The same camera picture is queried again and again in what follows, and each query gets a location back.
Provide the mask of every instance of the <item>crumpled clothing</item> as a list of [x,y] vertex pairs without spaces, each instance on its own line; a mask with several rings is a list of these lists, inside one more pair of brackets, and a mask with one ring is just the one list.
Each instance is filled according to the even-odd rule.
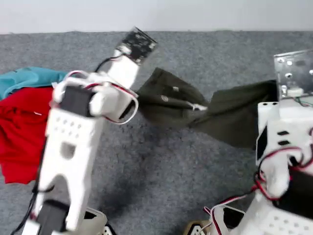
[[23,88],[0,101],[0,164],[5,183],[28,184],[37,175],[52,87]]

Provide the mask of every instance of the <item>black plastic part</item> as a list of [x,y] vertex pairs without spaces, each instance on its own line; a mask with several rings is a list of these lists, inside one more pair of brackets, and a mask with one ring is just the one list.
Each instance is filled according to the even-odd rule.
[[278,144],[280,146],[284,146],[284,145],[290,144],[290,142],[288,140],[285,140],[285,141],[279,141]]
[[288,131],[280,131],[280,132],[277,132],[277,134],[278,134],[279,136],[285,136],[285,135],[288,135],[289,132],[288,132]]
[[291,180],[287,192],[273,205],[279,209],[313,219],[313,176],[290,169]]
[[123,119],[129,113],[129,111],[132,109],[132,107],[134,107],[134,106],[135,106],[135,102],[132,100],[129,103],[129,105],[127,106],[127,108],[124,110],[122,115],[119,117],[119,119]]
[[140,65],[156,49],[157,42],[140,29],[134,28],[117,46],[117,49],[121,50],[123,46],[131,51],[128,57]]
[[258,138],[258,144],[256,149],[257,161],[263,156],[265,148],[268,144],[268,126],[266,126]]
[[93,219],[93,218],[95,218],[95,217],[96,217],[95,214],[93,214],[93,213],[87,211],[87,212],[85,213],[84,219]]
[[56,201],[46,200],[36,221],[40,224],[38,235],[51,235],[53,231],[64,232],[69,206]]
[[244,214],[227,207],[224,208],[223,210],[224,210],[224,222],[226,227],[228,227],[229,229],[236,228],[239,225],[242,218],[244,217]]
[[89,103],[95,92],[77,86],[67,86],[60,108],[85,117],[92,117]]

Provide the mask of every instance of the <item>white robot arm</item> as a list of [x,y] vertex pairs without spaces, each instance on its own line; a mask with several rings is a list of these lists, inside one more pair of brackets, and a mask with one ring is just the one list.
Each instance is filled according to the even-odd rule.
[[[191,235],[313,234],[313,51],[279,54],[274,61],[279,101],[258,104],[255,186],[206,209],[208,229]],[[240,222],[230,227],[234,217],[226,205],[251,192],[245,214],[232,210]]]
[[[91,171],[105,120],[125,124],[136,113],[130,90],[144,59],[157,43],[135,28],[118,45],[108,72],[72,71],[53,92],[42,165],[22,235],[110,235],[107,219],[87,208]],[[73,77],[79,73],[86,78]],[[134,105],[133,114],[123,121]],[[46,199],[56,176],[67,182],[70,205]]]

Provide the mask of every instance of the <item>white plastic part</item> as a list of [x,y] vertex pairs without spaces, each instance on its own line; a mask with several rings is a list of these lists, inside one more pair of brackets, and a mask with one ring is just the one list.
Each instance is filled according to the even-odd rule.
[[299,97],[303,95],[303,89],[300,87],[288,89],[288,96],[290,97]]
[[290,181],[289,156],[300,161],[302,152],[300,150],[278,152],[275,156],[265,159],[261,165],[261,170],[267,179],[267,191],[273,198],[281,197],[288,189]]
[[109,228],[109,226],[105,226],[103,229],[103,235],[113,235],[113,232]]
[[275,208],[271,201],[257,192],[239,226],[229,235],[312,234],[312,220]]
[[[65,178],[70,198],[66,219],[69,231],[77,230],[87,208],[91,170],[103,124],[102,117],[83,117],[58,108],[49,113],[39,190],[47,190],[58,175]],[[44,198],[44,193],[38,194],[35,215],[38,215]]]
[[[74,232],[56,232],[52,235],[102,235],[104,232],[107,217],[100,211],[87,208],[87,211],[94,214],[92,219],[84,219],[77,231]],[[36,235],[39,231],[40,224],[34,220],[27,220],[22,235]]]
[[113,87],[101,86],[101,91],[97,92],[90,101],[90,113],[93,116],[103,116],[116,111],[119,92]]
[[[310,130],[313,128],[313,108],[302,107],[294,100],[286,99],[281,100],[278,105],[273,105],[273,102],[260,103],[258,105],[258,114],[259,133],[261,134],[264,127],[267,126],[267,145],[263,157],[274,150],[296,146],[303,153],[303,163],[311,159],[310,145],[313,144],[313,138],[310,136]],[[281,145],[282,141],[288,141],[289,144]],[[288,158],[293,154],[285,152],[285,157]],[[300,161],[302,156],[296,154],[295,157]],[[313,174],[313,166],[306,168],[304,171]]]
[[193,230],[189,233],[189,235],[205,235],[204,231],[201,231],[201,227],[200,226],[195,226],[193,227]]
[[[120,55],[120,51],[115,50],[114,56]],[[108,76],[129,89],[135,82],[139,66],[127,56],[121,56],[119,59],[112,62],[112,66],[108,71]]]

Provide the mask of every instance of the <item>circuit board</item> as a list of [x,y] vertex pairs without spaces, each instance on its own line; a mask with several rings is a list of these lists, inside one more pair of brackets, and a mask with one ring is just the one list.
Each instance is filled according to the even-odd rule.
[[128,57],[140,65],[156,49],[157,42],[138,28],[134,28],[118,44],[117,49],[127,53]]

